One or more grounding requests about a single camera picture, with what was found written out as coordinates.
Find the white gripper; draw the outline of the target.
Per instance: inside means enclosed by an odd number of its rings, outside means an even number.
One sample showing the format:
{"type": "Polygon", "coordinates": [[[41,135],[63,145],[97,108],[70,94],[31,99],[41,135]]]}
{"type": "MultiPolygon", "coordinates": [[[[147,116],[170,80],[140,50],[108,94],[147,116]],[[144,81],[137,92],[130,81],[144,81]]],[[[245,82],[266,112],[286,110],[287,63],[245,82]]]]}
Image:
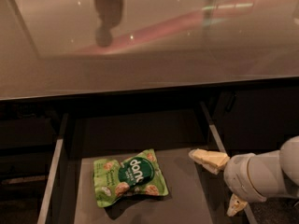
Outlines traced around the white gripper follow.
{"type": "Polygon", "coordinates": [[[228,217],[242,211],[248,203],[266,201],[249,178],[249,160],[254,157],[253,153],[235,155],[230,159],[226,153],[197,148],[189,152],[189,157],[214,175],[224,170],[224,181],[233,193],[227,209],[228,217]]]}

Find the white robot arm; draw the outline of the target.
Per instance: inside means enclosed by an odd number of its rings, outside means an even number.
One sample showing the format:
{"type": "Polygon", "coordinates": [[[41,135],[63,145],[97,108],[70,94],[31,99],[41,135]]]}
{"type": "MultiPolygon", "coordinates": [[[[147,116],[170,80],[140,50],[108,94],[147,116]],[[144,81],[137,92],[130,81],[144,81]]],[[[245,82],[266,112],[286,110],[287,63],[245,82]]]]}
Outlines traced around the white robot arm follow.
{"type": "Polygon", "coordinates": [[[219,151],[194,149],[189,157],[210,173],[223,171],[232,192],[227,216],[233,217],[248,203],[268,198],[299,198],[299,136],[287,140],[279,150],[229,157],[219,151]]]}

